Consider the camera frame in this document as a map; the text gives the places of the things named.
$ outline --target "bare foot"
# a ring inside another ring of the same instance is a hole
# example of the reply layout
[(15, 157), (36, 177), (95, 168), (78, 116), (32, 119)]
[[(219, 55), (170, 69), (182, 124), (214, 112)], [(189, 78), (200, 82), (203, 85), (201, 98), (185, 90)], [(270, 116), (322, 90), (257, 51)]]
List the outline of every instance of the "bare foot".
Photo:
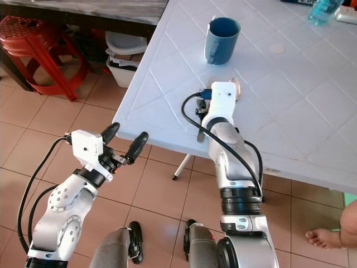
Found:
[(327, 229), (315, 229), (306, 232), (306, 237), (319, 248), (342, 248), (340, 232)]

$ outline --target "blue mug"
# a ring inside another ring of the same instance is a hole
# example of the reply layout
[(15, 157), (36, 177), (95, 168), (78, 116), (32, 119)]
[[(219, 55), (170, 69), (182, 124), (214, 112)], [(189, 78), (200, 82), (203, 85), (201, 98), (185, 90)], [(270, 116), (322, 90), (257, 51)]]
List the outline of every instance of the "blue mug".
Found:
[(215, 18), (208, 24), (205, 56), (207, 63), (226, 63), (233, 54), (240, 25), (232, 18)]

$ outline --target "white plastic table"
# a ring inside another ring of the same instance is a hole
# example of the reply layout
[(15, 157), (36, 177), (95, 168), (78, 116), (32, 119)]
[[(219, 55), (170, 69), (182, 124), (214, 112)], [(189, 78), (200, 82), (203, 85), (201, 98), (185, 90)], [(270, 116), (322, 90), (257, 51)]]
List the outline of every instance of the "white plastic table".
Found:
[[(262, 153), (264, 172), (357, 194), (357, 25), (307, 24), (309, 6), (278, 0), (170, 0), (114, 122), (119, 136), (208, 157), (207, 138), (181, 115), (184, 99), (213, 81), (237, 78), (234, 112), (243, 137)], [(221, 66), (204, 58), (213, 16), (242, 31)], [(187, 106), (195, 116), (196, 103)]]

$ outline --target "plastic bottle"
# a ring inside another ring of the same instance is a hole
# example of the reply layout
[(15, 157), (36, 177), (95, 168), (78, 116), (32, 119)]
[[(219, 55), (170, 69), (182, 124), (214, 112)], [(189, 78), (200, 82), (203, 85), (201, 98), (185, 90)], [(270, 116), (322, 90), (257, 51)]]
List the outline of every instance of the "plastic bottle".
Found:
[(327, 24), (343, 2), (344, 0), (317, 0), (307, 16), (308, 22), (315, 26)]

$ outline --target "red plastic stool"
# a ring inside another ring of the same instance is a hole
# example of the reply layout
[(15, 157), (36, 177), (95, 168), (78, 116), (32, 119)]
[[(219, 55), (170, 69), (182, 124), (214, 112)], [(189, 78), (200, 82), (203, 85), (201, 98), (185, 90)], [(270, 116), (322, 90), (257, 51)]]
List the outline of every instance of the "red plastic stool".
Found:
[[(64, 31), (44, 21), (13, 16), (5, 17), (0, 27), (2, 47), (37, 92), (65, 94), (70, 101), (78, 97), (75, 89), (84, 81), (91, 67)], [(57, 44), (61, 38), (66, 45)], [(81, 61), (78, 72), (70, 80), (58, 68), (62, 64), (59, 55), (75, 55)], [(21, 57), (31, 60), (25, 66)], [(56, 85), (43, 87), (36, 83), (33, 75), (39, 66), (44, 68)]]

